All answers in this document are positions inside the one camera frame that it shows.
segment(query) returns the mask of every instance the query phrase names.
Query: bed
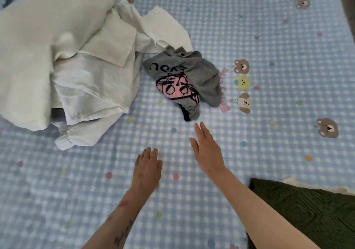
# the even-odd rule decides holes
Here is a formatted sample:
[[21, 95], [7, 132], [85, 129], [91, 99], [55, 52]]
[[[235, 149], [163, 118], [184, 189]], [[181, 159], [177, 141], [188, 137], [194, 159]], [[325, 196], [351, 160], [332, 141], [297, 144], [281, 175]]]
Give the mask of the bed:
[[[340, 0], [135, 1], [141, 15], [154, 5], [221, 72], [221, 105], [201, 103], [198, 121], [242, 182], [294, 176], [355, 189], [355, 46]], [[236, 104], [243, 91], [234, 68], [242, 59], [250, 64], [250, 113]], [[238, 217], [194, 160], [193, 122], [144, 71], [130, 113], [95, 146], [60, 151], [58, 134], [54, 126], [30, 132], [0, 119], [1, 248], [81, 248], [129, 189], [136, 155], [150, 146], [163, 176], [126, 248], [246, 249]]]

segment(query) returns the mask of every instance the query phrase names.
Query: dark green blanket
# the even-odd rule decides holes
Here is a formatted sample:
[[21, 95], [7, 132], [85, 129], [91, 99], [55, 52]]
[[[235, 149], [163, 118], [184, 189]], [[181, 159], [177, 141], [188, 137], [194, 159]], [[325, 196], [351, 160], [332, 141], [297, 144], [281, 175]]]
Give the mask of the dark green blanket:
[[355, 248], [355, 196], [254, 178], [249, 188], [321, 249]]

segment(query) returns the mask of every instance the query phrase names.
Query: gray sweatshirt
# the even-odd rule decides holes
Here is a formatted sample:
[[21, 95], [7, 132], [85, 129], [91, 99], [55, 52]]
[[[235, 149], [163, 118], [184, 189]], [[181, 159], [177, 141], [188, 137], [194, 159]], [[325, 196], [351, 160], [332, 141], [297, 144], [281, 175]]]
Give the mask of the gray sweatshirt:
[[185, 121], [199, 117], [200, 97], [212, 106], [219, 106], [219, 71], [200, 52], [168, 46], [164, 52], [144, 61], [143, 66], [154, 78], [158, 90], [180, 105]]

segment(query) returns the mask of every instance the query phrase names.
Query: finger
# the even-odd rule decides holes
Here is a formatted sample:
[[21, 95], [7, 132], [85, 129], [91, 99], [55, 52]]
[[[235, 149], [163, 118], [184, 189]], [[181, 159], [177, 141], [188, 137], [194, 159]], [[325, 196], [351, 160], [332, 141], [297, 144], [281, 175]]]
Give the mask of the finger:
[[158, 173], [162, 173], [162, 167], [163, 167], [163, 162], [161, 160], [158, 160]]
[[144, 152], [144, 158], [143, 160], [149, 160], [149, 158], [151, 157], [151, 148], [148, 147], [145, 152]]
[[153, 149], [153, 152], [152, 152], [152, 154], [151, 154], [151, 159], [157, 160], [157, 157], [158, 157], [158, 149], [157, 149], [157, 148], [154, 148], [154, 149]]
[[203, 122], [200, 123], [200, 126], [201, 126], [201, 130], [204, 134], [204, 136], [208, 139], [208, 138], [211, 138], [213, 139], [211, 133], [209, 132], [208, 128], [204, 125]]
[[204, 137], [203, 132], [201, 128], [198, 126], [198, 124], [195, 124], [195, 131], [196, 131], [198, 142], [201, 144], [201, 141], [203, 141], [206, 138]]
[[141, 155], [139, 154], [139, 155], [137, 156], [137, 159], [136, 159], [136, 165], [139, 164], [139, 159], [140, 159], [140, 157], [141, 157]]
[[197, 143], [197, 141], [194, 138], [190, 138], [189, 140], [190, 140], [190, 143], [191, 143], [191, 147], [193, 149], [193, 154], [194, 154], [195, 158], [197, 158], [198, 151], [200, 149], [199, 146], [198, 146], [198, 143]]

